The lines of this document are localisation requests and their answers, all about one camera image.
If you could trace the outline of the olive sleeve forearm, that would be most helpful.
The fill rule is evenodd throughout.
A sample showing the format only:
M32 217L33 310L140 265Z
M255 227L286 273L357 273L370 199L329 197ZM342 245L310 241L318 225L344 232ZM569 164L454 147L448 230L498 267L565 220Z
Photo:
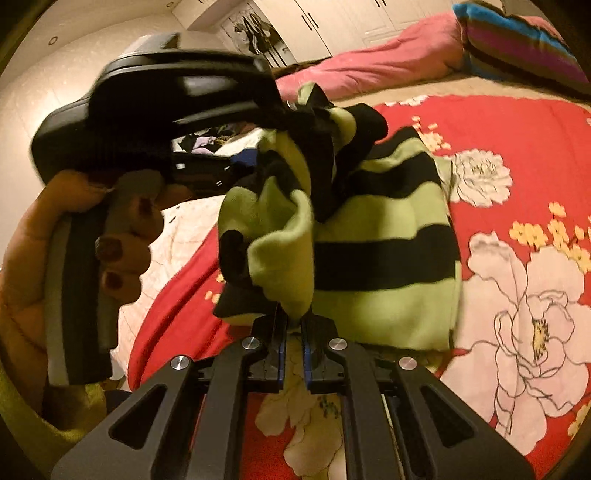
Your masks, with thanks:
M106 418L100 385L50 387L41 413L1 372L1 477L47 479L57 462Z

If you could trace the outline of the left hand painted nails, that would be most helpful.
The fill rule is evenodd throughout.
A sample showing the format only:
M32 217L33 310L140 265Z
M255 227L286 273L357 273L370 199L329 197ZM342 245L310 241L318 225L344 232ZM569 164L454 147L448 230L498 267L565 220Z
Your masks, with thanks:
M1 272L1 362L32 409L40 411L47 382L43 312L49 242L66 213L98 205L109 189L75 171L62 171L25 212L5 252ZM127 207L129 230L98 240L96 255L105 266L100 287L122 305L141 293L140 276L150 265L149 245L162 233L161 211L191 197L181 185L165 187L156 199L134 197Z

